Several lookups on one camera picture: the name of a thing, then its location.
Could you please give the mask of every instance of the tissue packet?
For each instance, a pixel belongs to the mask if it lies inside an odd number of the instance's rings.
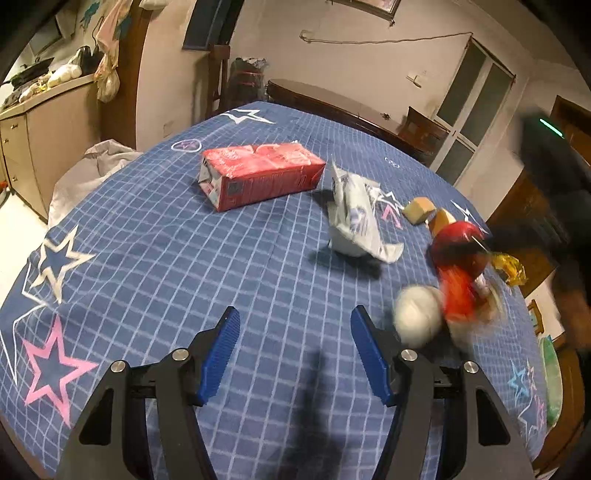
[[[370,254],[392,263],[400,258],[404,244],[385,244],[379,234],[375,202],[379,183],[355,173],[330,166],[333,177],[334,203],[329,203],[329,246],[351,257]]]
[[[199,186],[217,211],[315,189],[325,162],[299,143],[203,152]]]

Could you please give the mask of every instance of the red box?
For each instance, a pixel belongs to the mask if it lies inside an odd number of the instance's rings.
[[[299,143],[203,152],[199,185],[218,212],[313,190],[326,162]]]

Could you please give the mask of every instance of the white ball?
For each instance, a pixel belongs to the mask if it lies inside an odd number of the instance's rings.
[[[443,323],[441,292],[414,285],[403,289],[394,303],[394,328],[404,345],[419,348],[431,340]]]

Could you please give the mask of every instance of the silver screw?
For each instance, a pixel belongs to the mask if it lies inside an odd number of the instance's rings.
[[[179,348],[173,352],[173,359],[182,362],[189,358],[189,351],[186,348]]]
[[[403,350],[400,353],[400,356],[403,358],[403,360],[406,360],[407,362],[414,362],[418,357],[417,353],[409,348]]]
[[[125,362],[123,360],[117,360],[116,362],[113,362],[111,364],[111,371],[114,374],[118,374],[119,372],[122,372],[123,370],[125,370]]]
[[[475,374],[480,370],[480,368],[478,367],[478,364],[476,362],[466,362],[464,364],[464,370],[469,374]]]

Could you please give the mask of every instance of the dark wooden table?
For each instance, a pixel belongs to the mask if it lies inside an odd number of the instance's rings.
[[[330,90],[293,80],[272,79],[267,84],[267,93],[275,103],[356,128],[389,143],[413,158],[432,153],[399,137],[397,132],[400,124],[385,119],[377,110]]]

